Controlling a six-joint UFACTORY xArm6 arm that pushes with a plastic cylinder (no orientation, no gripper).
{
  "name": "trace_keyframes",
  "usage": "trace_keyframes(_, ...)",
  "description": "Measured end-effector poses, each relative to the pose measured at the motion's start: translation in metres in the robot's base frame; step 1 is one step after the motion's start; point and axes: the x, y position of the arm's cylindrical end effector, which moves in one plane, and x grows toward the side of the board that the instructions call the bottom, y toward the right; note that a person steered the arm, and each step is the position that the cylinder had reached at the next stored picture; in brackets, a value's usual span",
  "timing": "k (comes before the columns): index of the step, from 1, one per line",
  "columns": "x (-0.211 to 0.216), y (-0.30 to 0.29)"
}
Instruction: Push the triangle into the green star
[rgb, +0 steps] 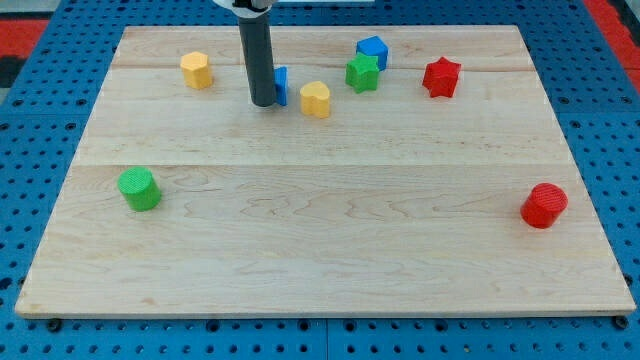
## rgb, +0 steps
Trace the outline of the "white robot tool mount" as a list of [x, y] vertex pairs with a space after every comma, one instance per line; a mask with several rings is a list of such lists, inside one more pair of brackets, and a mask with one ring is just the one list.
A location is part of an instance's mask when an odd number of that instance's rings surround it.
[[271, 10], [277, 0], [212, 0], [239, 18], [253, 19]]

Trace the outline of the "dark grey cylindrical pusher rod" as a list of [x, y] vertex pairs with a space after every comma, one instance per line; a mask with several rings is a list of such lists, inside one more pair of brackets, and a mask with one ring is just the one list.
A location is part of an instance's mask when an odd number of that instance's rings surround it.
[[269, 15], [240, 18], [239, 30], [251, 101], [259, 107], [271, 106], [276, 102], [276, 87]]

